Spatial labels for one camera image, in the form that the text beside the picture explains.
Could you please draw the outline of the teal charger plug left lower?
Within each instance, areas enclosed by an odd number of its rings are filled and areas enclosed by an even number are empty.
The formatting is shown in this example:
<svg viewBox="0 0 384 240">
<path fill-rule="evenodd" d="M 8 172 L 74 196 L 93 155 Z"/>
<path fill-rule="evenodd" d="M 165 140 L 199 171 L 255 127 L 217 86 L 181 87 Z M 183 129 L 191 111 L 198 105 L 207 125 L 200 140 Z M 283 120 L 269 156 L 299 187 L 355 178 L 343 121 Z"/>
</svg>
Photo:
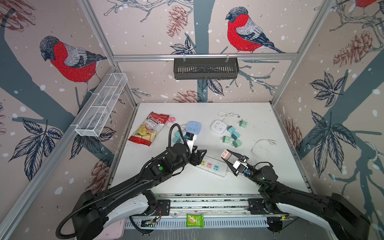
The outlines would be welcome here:
<svg viewBox="0 0 384 240">
<path fill-rule="evenodd" d="M 180 137 L 174 137 L 173 138 L 173 143 L 174 144 L 180 143 L 181 141 L 182 141 L 182 139 Z"/>
</svg>

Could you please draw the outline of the teal charger plug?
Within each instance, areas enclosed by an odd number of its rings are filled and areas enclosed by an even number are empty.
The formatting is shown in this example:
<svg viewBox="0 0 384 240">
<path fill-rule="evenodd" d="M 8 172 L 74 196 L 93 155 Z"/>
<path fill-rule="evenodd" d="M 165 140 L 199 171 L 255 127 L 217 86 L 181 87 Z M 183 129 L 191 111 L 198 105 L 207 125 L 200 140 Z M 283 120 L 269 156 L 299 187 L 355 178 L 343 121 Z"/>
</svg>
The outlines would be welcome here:
<svg viewBox="0 0 384 240">
<path fill-rule="evenodd" d="M 228 126 L 227 131 L 232 135 L 236 131 L 236 129 L 233 126 Z"/>
<path fill-rule="evenodd" d="M 231 137 L 234 140 L 238 140 L 240 138 L 240 136 L 241 135 L 238 132 L 234 132 L 234 133 L 231 134 Z"/>
<path fill-rule="evenodd" d="M 174 137 L 173 138 L 173 143 L 174 144 L 180 143 L 181 141 L 182 141 L 182 139 L 180 137 Z"/>
</svg>

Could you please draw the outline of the green snack packet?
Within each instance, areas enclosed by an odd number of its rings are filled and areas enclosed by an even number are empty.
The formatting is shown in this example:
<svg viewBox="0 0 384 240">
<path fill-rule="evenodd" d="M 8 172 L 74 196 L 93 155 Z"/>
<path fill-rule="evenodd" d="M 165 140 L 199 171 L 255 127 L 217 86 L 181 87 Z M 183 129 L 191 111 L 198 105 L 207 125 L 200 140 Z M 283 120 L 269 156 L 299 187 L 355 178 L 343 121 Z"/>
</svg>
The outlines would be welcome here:
<svg viewBox="0 0 384 240">
<path fill-rule="evenodd" d="M 204 215 L 192 215 L 192 214 L 187 214 L 187 223 L 186 227 L 199 227 L 199 228 L 204 228 Z"/>
</svg>

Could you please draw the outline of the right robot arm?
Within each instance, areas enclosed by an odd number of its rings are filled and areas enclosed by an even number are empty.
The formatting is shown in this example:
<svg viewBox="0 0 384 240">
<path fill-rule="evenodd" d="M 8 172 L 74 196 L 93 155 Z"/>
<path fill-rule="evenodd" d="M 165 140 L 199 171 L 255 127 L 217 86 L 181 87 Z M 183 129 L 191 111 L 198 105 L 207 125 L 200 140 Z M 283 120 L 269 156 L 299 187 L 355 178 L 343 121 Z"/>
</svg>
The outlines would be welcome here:
<svg viewBox="0 0 384 240">
<path fill-rule="evenodd" d="M 278 182 L 271 163 L 251 165 L 247 156 L 230 150 L 223 151 L 221 158 L 235 176 L 243 175 L 259 186 L 268 212 L 278 210 L 297 216 L 328 230 L 339 240 L 368 239 L 370 220 L 342 195 L 316 195 L 288 187 Z"/>
</svg>

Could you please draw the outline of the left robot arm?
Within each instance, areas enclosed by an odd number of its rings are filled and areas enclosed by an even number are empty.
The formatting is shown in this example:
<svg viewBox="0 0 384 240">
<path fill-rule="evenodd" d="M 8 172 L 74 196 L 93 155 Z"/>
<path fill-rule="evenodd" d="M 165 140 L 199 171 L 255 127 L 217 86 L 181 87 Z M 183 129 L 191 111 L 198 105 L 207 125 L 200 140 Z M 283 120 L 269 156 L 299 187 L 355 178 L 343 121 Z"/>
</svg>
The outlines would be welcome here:
<svg viewBox="0 0 384 240">
<path fill-rule="evenodd" d="M 90 190 L 82 193 L 73 211 L 59 223 L 56 237 L 93 240 L 114 222 L 153 213 L 158 201 L 151 189 L 181 174 L 186 165 L 199 165 L 207 152 L 194 145 L 201 131 L 200 123 L 189 122 L 184 131 L 179 124 L 173 124 L 170 131 L 174 128 L 178 129 L 181 141 L 172 144 L 169 139 L 167 148 L 147 161 L 137 175 L 96 194 Z"/>
</svg>

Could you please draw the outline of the red chips bag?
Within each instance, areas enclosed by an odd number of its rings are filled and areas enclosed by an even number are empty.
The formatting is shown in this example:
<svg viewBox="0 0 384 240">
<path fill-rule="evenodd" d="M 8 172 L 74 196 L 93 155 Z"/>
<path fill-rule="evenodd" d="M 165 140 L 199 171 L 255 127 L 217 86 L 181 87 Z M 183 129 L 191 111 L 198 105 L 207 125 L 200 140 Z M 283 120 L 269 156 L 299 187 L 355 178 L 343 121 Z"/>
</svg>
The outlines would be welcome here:
<svg viewBox="0 0 384 240">
<path fill-rule="evenodd" d="M 169 115 L 151 112 L 128 140 L 136 144 L 151 146 L 169 118 Z"/>
</svg>

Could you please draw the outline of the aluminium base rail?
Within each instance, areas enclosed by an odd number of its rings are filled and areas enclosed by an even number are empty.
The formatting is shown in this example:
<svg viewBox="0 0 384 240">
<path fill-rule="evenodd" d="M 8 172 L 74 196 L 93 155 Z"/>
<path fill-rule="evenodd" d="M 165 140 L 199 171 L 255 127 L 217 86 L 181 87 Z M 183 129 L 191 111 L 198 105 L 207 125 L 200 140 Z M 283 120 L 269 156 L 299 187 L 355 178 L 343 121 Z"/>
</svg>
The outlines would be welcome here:
<svg viewBox="0 0 384 240">
<path fill-rule="evenodd" d="M 136 216 L 126 228 L 143 230 L 187 229 L 187 215 L 203 216 L 204 228 L 267 228 L 278 231 L 294 220 L 280 211 L 267 211 L 258 195 L 157 195 L 158 207 L 150 216 Z"/>
</svg>

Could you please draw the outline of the white square power socket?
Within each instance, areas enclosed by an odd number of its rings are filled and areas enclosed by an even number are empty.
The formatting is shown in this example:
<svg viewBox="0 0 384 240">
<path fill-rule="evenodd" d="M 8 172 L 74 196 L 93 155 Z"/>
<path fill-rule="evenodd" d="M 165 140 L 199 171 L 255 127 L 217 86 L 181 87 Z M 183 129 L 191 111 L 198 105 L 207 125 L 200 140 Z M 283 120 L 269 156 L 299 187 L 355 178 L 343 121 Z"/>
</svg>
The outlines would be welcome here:
<svg viewBox="0 0 384 240">
<path fill-rule="evenodd" d="M 222 135 L 227 130 L 228 125 L 221 121 L 221 120 L 215 120 L 211 124 L 211 131 L 215 134 Z"/>
</svg>

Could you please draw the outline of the pink USB charger plug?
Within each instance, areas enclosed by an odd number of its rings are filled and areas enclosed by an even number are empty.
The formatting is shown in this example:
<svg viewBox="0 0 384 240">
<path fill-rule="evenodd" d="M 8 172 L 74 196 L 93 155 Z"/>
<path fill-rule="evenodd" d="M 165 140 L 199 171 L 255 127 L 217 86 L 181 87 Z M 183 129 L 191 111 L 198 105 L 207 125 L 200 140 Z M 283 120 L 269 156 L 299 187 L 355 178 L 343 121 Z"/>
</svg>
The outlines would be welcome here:
<svg viewBox="0 0 384 240">
<path fill-rule="evenodd" d="M 224 160 L 229 160 L 232 156 L 232 153 L 228 150 L 224 150 L 221 154 L 221 158 L 224 159 Z"/>
</svg>

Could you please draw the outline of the pink tray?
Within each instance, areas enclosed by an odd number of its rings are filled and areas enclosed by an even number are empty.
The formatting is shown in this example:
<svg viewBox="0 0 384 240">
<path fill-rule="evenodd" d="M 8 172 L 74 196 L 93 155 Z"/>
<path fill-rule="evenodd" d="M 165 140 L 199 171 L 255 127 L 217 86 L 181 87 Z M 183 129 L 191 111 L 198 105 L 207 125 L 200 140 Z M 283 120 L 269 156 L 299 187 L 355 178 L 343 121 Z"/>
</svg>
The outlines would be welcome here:
<svg viewBox="0 0 384 240">
<path fill-rule="evenodd" d="M 124 235 L 126 219 L 120 220 L 103 229 L 95 240 L 116 240 Z"/>
</svg>

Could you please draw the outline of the black wall basket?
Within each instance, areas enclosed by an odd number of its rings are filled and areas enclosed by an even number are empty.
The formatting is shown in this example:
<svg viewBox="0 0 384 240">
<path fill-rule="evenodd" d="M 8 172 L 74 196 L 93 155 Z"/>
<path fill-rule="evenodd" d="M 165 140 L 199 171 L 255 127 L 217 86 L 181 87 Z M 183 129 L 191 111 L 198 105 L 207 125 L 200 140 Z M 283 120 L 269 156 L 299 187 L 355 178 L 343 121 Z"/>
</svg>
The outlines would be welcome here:
<svg viewBox="0 0 384 240">
<path fill-rule="evenodd" d="M 185 58 L 174 60 L 176 80 L 230 80 L 239 74 L 237 58 Z"/>
</svg>

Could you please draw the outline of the blue square power socket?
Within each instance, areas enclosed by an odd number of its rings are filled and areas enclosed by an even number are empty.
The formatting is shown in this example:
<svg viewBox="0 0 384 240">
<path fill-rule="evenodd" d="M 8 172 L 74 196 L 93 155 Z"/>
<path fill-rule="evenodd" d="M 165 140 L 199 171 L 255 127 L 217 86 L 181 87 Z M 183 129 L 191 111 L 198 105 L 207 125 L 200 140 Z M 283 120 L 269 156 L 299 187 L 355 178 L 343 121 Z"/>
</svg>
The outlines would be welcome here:
<svg viewBox="0 0 384 240">
<path fill-rule="evenodd" d="M 198 135 L 201 131 L 201 123 L 195 121 L 189 121 L 186 126 L 186 132 L 194 135 Z"/>
</svg>

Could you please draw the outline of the teal charger plug upper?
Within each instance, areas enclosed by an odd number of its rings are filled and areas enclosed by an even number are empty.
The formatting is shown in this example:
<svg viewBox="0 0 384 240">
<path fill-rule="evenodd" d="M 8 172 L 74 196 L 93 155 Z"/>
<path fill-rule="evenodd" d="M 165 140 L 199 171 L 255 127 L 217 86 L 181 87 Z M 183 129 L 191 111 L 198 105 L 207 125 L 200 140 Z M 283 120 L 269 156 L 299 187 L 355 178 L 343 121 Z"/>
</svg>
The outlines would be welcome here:
<svg viewBox="0 0 384 240">
<path fill-rule="evenodd" d="M 236 131 L 236 129 L 233 126 L 228 126 L 227 131 L 232 135 Z"/>
</svg>

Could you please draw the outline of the pink pig toy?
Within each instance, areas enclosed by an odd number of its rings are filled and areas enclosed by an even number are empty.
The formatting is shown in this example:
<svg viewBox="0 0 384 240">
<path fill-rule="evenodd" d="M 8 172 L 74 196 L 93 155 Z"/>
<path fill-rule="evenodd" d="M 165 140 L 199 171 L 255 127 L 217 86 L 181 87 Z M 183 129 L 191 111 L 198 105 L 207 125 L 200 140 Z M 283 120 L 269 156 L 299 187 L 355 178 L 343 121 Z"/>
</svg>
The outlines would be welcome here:
<svg viewBox="0 0 384 240">
<path fill-rule="evenodd" d="M 174 118 L 174 117 L 170 117 L 169 119 L 168 119 L 168 122 L 169 123 L 174 123 L 176 121 L 176 119 Z"/>
</svg>

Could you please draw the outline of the white multicolour power strip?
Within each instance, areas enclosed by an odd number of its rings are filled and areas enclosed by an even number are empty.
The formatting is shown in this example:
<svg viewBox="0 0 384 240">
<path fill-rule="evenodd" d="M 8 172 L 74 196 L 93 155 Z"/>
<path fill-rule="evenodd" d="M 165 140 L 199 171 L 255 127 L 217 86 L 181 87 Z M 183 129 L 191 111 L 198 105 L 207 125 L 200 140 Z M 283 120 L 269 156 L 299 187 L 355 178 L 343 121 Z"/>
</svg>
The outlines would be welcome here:
<svg viewBox="0 0 384 240">
<path fill-rule="evenodd" d="M 204 156 L 197 168 L 224 178 L 227 175 L 228 166 L 225 162 Z"/>
</svg>

